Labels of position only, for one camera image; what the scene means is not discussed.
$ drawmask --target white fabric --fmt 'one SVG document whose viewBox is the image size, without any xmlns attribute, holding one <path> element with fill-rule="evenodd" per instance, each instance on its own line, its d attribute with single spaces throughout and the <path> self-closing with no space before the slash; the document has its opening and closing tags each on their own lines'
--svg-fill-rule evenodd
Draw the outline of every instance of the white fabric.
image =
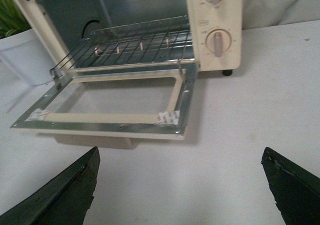
<svg viewBox="0 0 320 225">
<path fill-rule="evenodd" d="M 243 0 L 243 29 L 320 20 L 320 0 Z"/>
</svg>

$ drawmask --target white table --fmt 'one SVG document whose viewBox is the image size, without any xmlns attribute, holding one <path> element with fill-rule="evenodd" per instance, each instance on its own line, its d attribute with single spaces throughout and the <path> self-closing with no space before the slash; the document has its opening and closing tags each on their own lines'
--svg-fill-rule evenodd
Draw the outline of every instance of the white table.
<svg viewBox="0 0 320 225">
<path fill-rule="evenodd" d="M 231 77 L 200 74 L 185 141 L 99 149 L 84 224 L 284 225 L 261 157 L 271 147 L 320 177 L 319 50 L 320 21 L 244 31 Z M 90 149 L 9 129 L 52 85 L 0 64 L 0 214 Z"/>
</svg>

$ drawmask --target green plant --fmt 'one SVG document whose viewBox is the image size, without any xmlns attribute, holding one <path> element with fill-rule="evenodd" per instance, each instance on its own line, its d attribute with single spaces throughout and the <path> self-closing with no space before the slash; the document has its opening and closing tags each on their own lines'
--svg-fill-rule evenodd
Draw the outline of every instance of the green plant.
<svg viewBox="0 0 320 225">
<path fill-rule="evenodd" d="M 30 28 L 29 23 L 13 0 L 0 0 L 0 39 Z"/>
</svg>

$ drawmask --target white pot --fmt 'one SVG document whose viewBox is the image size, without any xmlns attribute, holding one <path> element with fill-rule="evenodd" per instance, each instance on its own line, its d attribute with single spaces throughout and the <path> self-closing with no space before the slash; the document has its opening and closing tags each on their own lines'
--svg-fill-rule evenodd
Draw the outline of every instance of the white pot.
<svg viewBox="0 0 320 225">
<path fill-rule="evenodd" d="M 55 63 L 32 29 L 0 39 L 0 60 L 31 86 L 53 79 Z"/>
</svg>

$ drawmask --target oven foot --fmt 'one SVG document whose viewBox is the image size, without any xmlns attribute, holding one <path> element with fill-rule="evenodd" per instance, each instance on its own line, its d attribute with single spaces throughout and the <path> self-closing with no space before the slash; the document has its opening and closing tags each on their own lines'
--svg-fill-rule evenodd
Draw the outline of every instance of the oven foot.
<svg viewBox="0 0 320 225">
<path fill-rule="evenodd" d="M 231 76 L 232 75 L 232 69 L 230 69 L 230 70 L 223 70 L 222 71 L 222 74 L 224 75 L 224 76 L 226 76 L 226 77 L 228 77 L 228 76 Z"/>
</svg>

